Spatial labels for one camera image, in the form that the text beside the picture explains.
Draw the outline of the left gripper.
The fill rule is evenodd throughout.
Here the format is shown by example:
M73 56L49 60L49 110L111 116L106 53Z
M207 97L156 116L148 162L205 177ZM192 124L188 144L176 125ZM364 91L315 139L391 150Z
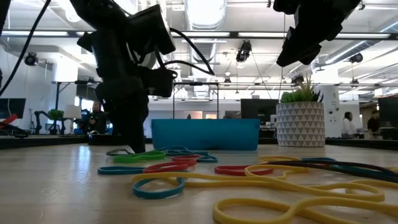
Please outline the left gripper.
M111 30L86 32L77 44L95 56L96 72L102 78L96 87L96 96L113 124L113 135L120 134L133 152L145 152L148 95L170 97L176 73L135 64L126 44Z

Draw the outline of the red angled bar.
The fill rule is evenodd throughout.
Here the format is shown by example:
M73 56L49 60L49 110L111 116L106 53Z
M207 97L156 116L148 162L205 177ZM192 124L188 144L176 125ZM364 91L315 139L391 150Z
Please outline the red angled bar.
M15 121L18 118L16 114L10 115L8 118L6 118L3 121L0 121L0 129L5 127L7 124L11 124L13 121Z

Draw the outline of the white table lamp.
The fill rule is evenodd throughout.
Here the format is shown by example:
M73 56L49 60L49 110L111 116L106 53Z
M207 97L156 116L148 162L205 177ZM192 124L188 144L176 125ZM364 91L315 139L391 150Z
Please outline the white table lamp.
M81 119L81 107L75 105L66 105L63 117L65 119Z

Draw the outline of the overhead light bar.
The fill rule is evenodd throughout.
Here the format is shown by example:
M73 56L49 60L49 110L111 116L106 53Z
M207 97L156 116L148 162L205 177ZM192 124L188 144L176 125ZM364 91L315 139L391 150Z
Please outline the overhead light bar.
M77 38L81 37L84 31L75 30L39 30L33 33L34 37L55 37L55 38ZM182 31L182 34L194 39L283 39L287 36L285 32L200 32ZM4 30L4 37L27 37L28 30ZM398 33L340 33L335 40L398 40Z

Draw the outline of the black aluminium table frame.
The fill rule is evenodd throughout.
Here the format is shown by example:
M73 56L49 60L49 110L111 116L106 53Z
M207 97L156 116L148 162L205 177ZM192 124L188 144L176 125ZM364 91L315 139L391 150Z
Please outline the black aluminium table frame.
M66 144L83 144L98 146L122 146L124 141L121 137L113 137L106 135L104 139L92 140L87 136L59 136L59 135L38 135L29 136L28 138L11 138L9 136L0 136L0 149L13 149L23 147L39 147L39 146L56 146ZM342 139L342 138L326 138L326 145L347 146L347 147L363 147L373 149L383 149L398 151L397 140L375 140L375 139Z

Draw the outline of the small background potted plant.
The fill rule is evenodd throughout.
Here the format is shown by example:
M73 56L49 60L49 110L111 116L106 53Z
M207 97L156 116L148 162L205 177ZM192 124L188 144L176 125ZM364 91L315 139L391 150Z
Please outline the small background potted plant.
M62 110L52 109L52 110L50 110L48 112L48 118L50 120L52 120L52 124L51 124L50 129L49 129L50 130L50 134L55 134L55 132L57 130L57 128L56 128L57 121L61 122L59 133L60 134L64 134L64 132L65 132L65 123L64 123L65 119L63 118L63 115L64 115L64 111L62 111Z

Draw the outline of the blue plastic bin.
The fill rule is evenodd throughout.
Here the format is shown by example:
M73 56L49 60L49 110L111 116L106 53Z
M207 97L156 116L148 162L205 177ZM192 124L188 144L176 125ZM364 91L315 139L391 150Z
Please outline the blue plastic bin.
M258 119L154 119L152 141L156 148L183 146L189 150L255 151L259 142Z

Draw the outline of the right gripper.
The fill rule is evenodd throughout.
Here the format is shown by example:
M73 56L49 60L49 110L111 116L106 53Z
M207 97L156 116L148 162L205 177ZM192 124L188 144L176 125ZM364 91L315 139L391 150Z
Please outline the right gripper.
M361 0L274 0L273 9L293 15L291 27L277 59L286 67L300 62L310 65L321 50L320 42L333 40L342 30L342 22Z

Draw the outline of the green rubber band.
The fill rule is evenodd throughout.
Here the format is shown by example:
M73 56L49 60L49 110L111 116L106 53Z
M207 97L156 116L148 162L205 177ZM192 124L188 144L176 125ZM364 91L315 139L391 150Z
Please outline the green rubber band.
M114 163L121 163L121 164L131 164L141 161L151 161L151 160L161 160L165 159L166 155L165 152L162 151L149 151L143 152L139 154L128 154L128 155L120 155L114 156L113 162Z

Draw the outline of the succulent in patterned white pot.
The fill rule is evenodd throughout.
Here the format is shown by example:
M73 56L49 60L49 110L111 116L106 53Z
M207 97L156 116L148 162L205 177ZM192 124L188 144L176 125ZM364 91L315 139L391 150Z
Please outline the succulent in patterned white pot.
M276 105L276 138L283 147L324 147L323 93L311 77L296 81L297 88L282 94Z

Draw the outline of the person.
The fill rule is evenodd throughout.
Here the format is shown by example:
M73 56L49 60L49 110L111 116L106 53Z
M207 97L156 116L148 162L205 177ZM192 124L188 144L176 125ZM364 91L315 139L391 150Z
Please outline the person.
M342 121L341 136L343 138L355 138L356 129L353 124L353 114L350 111L345 112Z
M106 132L106 121L106 113L101 110L101 103L99 101L95 101L88 120L88 131L104 134Z
M379 130L380 120L377 110L372 112L371 117L368 119L367 126L370 133L376 133Z

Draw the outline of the large black monitor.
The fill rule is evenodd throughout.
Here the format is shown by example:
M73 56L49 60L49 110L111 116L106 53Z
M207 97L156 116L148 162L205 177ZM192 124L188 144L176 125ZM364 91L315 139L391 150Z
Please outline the large black monitor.
M276 105L278 100L270 99L242 99L241 117L242 119L259 119L261 124L271 120L272 115L276 115Z

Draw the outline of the red rubber band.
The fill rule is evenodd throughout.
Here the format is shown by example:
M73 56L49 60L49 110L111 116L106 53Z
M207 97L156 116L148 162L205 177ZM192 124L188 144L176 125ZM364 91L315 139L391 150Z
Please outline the red rubber band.
M189 156L174 156L172 158L173 161L179 162L179 161L190 161L190 160L197 160L199 159L199 155L189 155Z
M196 160L166 162L146 167L142 172L144 174L158 173L158 172L176 172L186 170L196 164Z
M216 174L222 175L232 175L232 176L245 176L245 168L248 166L217 166L214 169ZM255 175L267 175L273 173L273 169L263 169L254 171L253 174Z

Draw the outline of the thin black rubber band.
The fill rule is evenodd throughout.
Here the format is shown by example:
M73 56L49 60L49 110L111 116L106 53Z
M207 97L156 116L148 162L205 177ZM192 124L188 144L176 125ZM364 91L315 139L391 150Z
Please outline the thin black rubber band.
M308 167L314 169L325 169L345 174L374 174L398 177L398 172L392 169L379 167L370 164L362 164L357 162L340 162L328 160L301 160L301 161L270 161L267 164L281 166Z

